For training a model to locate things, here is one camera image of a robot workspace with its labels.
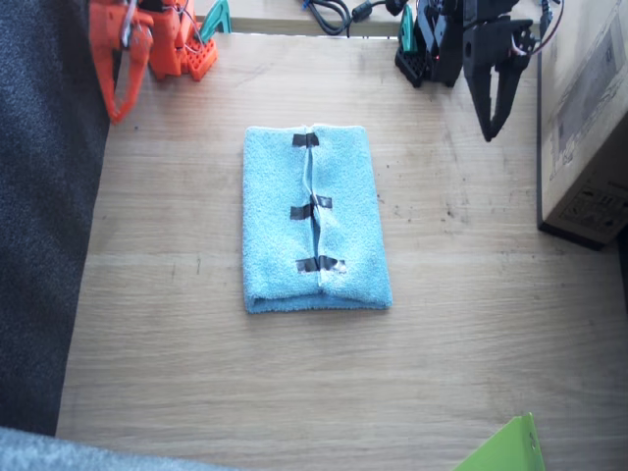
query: gray carpet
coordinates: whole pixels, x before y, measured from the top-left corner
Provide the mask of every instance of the gray carpet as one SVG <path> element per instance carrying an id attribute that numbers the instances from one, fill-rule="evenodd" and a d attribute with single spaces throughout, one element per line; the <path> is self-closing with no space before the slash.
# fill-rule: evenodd
<path id="1" fill-rule="evenodd" d="M 109 119 L 87 1 L 0 13 L 0 425 L 53 435 Z"/>

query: cardboard box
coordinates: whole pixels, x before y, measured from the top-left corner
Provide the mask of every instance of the cardboard box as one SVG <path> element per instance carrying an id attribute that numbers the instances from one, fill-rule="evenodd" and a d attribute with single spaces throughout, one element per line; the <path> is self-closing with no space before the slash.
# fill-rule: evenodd
<path id="1" fill-rule="evenodd" d="M 592 248 L 628 224 L 627 40 L 628 0 L 568 0 L 540 58 L 539 229 Z"/>

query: orange robot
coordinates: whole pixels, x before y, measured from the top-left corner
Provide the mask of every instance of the orange robot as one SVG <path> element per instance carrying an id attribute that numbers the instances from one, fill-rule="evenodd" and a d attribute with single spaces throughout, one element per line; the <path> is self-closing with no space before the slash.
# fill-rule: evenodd
<path id="1" fill-rule="evenodd" d="M 218 58 L 215 30 L 231 32 L 227 0 L 217 1 L 200 25 L 194 0 L 91 0 L 89 41 L 111 122 L 131 110 L 146 71 L 158 80 L 190 74 L 201 80 Z M 120 105 L 114 92 L 114 51 L 129 50 L 129 85 Z"/>

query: green folder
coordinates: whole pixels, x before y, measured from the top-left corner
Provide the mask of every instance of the green folder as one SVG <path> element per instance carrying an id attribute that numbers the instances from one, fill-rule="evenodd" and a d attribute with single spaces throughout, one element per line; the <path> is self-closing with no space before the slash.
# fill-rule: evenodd
<path id="1" fill-rule="evenodd" d="M 515 417 L 454 471 L 545 471 L 541 445 L 528 413 Z"/>

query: wire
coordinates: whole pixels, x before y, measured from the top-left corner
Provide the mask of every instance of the wire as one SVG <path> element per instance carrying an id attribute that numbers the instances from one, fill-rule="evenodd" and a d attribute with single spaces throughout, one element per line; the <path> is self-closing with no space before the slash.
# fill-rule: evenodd
<path id="1" fill-rule="evenodd" d="M 200 31 L 198 30 L 198 25 L 196 24 L 196 20 L 192 17 L 192 15 L 189 13 L 189 11 L 187 10 L 187 3 L 189 3 L 189 0 L 185 0 L 185 5 L 183 7 L 181 7 L 180 5 L 176 5 L 176 6 L 168 6 L 168 7 L 164 7 L 164 11 L 166 10 L 174 10 L 175 12 L 177 12 L 179 15 L 181 13 L 185 13 L 187 15 L 187 17 L 189 18 L 189 20 L 192 23 L 192 27 L 194 28 L 194 33 L 196 34 L 196 36 L 198 37 L 198 42 L 200 42 L 201 44 L 201 49 L 203 46 L 203 40 L 200 37 Z M 194 54 L 198 54 L 200 53 L 201 49 L 193 49 L 191 47 L 189 47 L 187 44 L 184 45 L 185 49 L 187 49 L 189 52 L 192 52 Z"/>
<path id="2" fill-rule="evenodd" d="M 562 20 L 562 14 L 564 12 L 565 12 L 565 0 L 562 0 L 562 6 L 560 7 L 560 15 L 558 15 L 558 20 L 556 20 L 556 25 L 551 30 L 551 33 L 548 34 L 548 36 L 541 42 L 541 44 L 539 44 L 539 47 L 537 47 L 532 52 L 526 52 L 523 49 L 520 49 L 519 47 L 517 47 L 514 41 L 514 35 L 513 35 L 512 36 L 512 52 L 514 52 L 517 56 L 534 56 L 536 54 L 539 54 L 550 43 L 551 39 L 554 37 L 554 35 L 558 31 L 558 27 L 560 26 L 560 21 Z"/>
<path id="3" fill-rule="evenodd" d="M 137 6 L 137 0 L 131 0 L 129 7 L 127 8 L 127 14 L 125 20 L 122 23 L 122 45 L 129 47 L 129 35 L 131 34 L 131 20 L 133 13 L 135 13 L 135 7 Z"/>
<path id="4" fill-rule="evenodd" d="M 534 51 L 532 51 L 532 54 L 530 54 L 531 56 L 534 56 L 535 54 L 539 54 L 543 50 L 543 48 L 548 45 L 548 43 L 551 41 L 553 36 L 558 31 L 558 27 L 560 26 L 560 21 L 562 20 L 562 14 L 565 13 L 565 1 L 566 0 L 562 0 L 562 6 L 560 7 L 560 15 L 558 15 L 558 20 L 556 20 L 556 26 L 553 27 L 553 29 L 551 30 L 551 33 L 548 35 L 546 39 L 544 39 L 541 42 L 539 47 L 535 49 Z"/>
<path id="5" fill-rule="evenodd" d="M 386 0 L 378 0 L 377 2 L 373 2 L 371 7 L 384 5 L 385 3 Z M 340 16 L 340 25 L 335 26 L 325 20 L 318 11 L 317 5 L 319 7 L 329 8 L 330 10 L 336 12 Z M 303 7 L 309 8 L 312 15 L 314 15 L 314 19 L 325 34 L 328 34 L 329 36 L 338 36 L 346 31 L 346 37 L 349 37 L 349 27 L 353 23 L 353 16 L 342 0 L 305 0 L 305 2 L 303 2 Z"/>

